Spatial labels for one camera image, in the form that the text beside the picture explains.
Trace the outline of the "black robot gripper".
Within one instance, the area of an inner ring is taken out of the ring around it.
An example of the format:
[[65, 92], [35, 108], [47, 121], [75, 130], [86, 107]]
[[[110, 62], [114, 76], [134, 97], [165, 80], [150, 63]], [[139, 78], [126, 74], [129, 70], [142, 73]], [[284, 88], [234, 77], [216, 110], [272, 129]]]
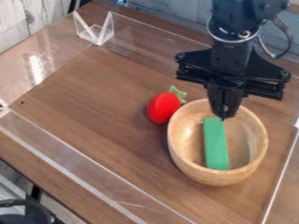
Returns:
[[224, 119], [236, 116], [242, 99], [257, 95], [276, 100], [285, 96], [292, 74], [249, 47], [221, 47], [181, 52], [180, 80], [202, 84], [209, 92], [214, 114]]

